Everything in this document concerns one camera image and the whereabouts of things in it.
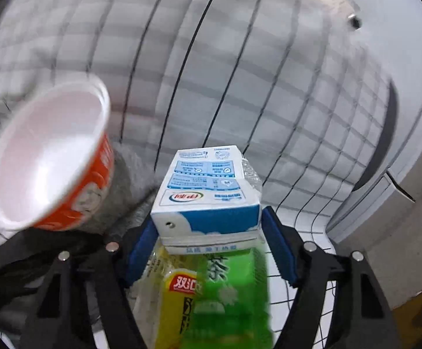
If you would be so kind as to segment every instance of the green object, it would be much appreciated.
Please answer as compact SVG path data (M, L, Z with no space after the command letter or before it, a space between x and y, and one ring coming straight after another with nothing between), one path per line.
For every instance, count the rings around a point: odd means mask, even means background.
M264 253L251 248L209 255L197 279L181 349L272 349Z

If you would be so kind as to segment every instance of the red label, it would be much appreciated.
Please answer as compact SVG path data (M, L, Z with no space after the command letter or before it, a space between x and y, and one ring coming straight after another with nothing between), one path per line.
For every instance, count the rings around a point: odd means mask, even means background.
M172 279L169 291L179 291L180 293L194 294L196 288L196 278L185 274L177 274Z

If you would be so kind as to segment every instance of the green package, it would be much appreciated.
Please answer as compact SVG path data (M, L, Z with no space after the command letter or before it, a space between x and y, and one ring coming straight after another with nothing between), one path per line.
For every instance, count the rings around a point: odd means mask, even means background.
M198 268L181 349L271 349L265 254L257 248L208 255Z

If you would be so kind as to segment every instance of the silver screw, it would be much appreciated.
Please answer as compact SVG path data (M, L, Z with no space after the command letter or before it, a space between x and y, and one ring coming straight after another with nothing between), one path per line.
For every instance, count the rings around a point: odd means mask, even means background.
M110 243L106 244L106 250L110 253L114 253L119 249L119 243L115 241L111 241Z
M363 256L363 253L361 253L360 251L354 251L352 253L352 257L355 261L363 261L365 259L365 256Z
M69 257L70 257L70 253L68 251L62 251L57 256L57 258L59 259L59 261L66 261L66 260L68 260Z
M305 241L303 244L303 249L307 252L314 252L318 246L312 241Z

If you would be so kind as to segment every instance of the milk carton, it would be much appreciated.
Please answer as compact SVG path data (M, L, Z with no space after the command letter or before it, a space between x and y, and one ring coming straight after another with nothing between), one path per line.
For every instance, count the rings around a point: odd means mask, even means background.
M151 209L171 254L253 247L261 181L235 145L177 151Z

